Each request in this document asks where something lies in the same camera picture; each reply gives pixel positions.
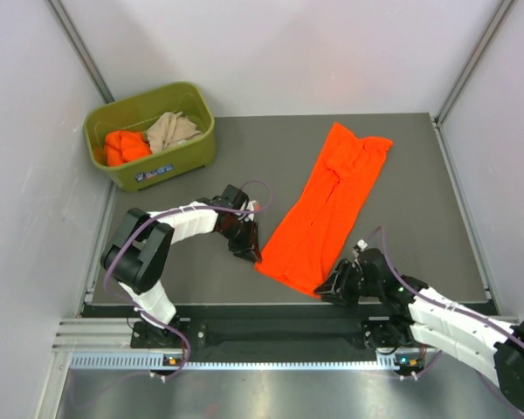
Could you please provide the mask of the orange t-shirt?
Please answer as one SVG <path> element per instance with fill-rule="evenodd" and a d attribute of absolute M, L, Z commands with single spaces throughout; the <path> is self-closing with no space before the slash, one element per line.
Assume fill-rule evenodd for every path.
<path fill-rule="evenodd" d="M 335 123 L 300 198 L 279 223 L 254 269 L 315 297 L 353 229 L 393 141 L 359 138 Z"/>

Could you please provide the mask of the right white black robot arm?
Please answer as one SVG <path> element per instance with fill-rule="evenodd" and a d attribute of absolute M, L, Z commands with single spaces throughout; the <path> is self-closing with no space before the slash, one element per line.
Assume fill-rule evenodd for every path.
<path fill-rule="evenodd" d="M 358 306 L 362 297 L 378 299 L 389 315 L 376 325 L 363 322 L 366 347 L 435 348 L 488 379 L 524 414 L 524 320 L 513 324 L 462 306 L 400 274 L 376 248 L 356 248 L 354 259 L 342 259 L 314 294 L 346 307 Z"/>

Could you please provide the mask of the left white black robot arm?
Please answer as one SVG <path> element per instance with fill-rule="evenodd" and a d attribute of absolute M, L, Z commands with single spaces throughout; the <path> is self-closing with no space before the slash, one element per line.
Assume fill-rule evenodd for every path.
<path fill-rule="evenodd" d="M 217 232 L 228 240 L 236 257 L 251 263 L 261 260 L 258 223 L 259 203 L 247 197 L 236 202 L 221 197 L 203 199 L 166 211 L 131 209 L 103 251 L 101 267 L 129 295 L 143 319 L 151 324 L 150 335 L 162 346 L 180 338 L 174 320 L 176 307 L 161 283 L 172 244 Z"/>

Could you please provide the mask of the black centre mounting plate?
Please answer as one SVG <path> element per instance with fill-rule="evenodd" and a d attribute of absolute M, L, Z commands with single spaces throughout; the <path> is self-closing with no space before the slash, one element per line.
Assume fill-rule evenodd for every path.
<path fill-rule="evenodd" d="M 190 325 L 192 361 L 371 361 L 355 319 L 211 319 Z"/>

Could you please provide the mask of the beige shirt in bin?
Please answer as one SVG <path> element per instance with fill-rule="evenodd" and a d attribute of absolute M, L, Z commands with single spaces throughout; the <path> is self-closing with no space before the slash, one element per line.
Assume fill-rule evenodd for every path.
<path fill-rule="evenodd" d="M 182 112 L 166 112 L 146 131 L 146 139 L 153 153 L 162 152 L 195 139 L 201 131 L 197 124 Z"/>

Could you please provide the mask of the olive green plastic bin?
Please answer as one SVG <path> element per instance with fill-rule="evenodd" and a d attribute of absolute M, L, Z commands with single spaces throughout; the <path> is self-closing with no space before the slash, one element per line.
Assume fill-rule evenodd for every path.
<path fill-rule="evenodd" d="M 166 112 L 182 113 L 200 134 L 189 141 L 119 166 L 107 163 L 105 139 L 125 130 L 145 134 Z M 199 88 L 176 82 L 116 100 L 89 113 L 83 125 L 94 166 L 119 188 L 137 192 L 158 182 L 210 165 L 216 156 L 215 119 Z"/>

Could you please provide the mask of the orange shirt in bin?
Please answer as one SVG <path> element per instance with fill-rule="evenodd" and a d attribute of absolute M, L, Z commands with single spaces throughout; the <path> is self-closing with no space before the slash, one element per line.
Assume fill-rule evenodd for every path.
<path fill-rule="evenodd" d="M 152 154 L 142 132 L 116 130 L 106 135 L 104 152 L 109 167 L 121 166 Z"/>

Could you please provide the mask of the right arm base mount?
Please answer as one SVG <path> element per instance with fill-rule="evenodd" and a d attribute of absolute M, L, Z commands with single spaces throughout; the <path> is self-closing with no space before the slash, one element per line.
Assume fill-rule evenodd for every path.
<path fill-rule="evenodd" d="M 412 322 L 398 317 L 387 319 L 367 319 L 361 323 L 363 342 L 366 348 L 402 348 L 425 347 L 431 345 L 423 343 L 412 334 Z"/>

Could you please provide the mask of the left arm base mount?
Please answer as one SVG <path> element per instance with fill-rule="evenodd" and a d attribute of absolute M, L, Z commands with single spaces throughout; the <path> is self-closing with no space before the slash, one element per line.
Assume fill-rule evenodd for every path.
<path fill-rule="evenodd" d="M 144 319 L 131 323 L 126 320 L 131 330 L 130 346 L 137 349 L 176 349 L 186 348 L 184 340 L 167 328 L 153 326 Z"/>

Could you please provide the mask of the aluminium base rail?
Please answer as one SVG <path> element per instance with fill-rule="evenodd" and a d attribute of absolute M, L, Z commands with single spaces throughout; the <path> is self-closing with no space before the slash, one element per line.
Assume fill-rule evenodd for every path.
<path fill-rule="evenodd" d="M 183 319 L 158 333 L 139 319 L 66 319 L 52 349 L 77 369 L 421 370 L 435 350 L 394 344 L 374 318 Z"/>

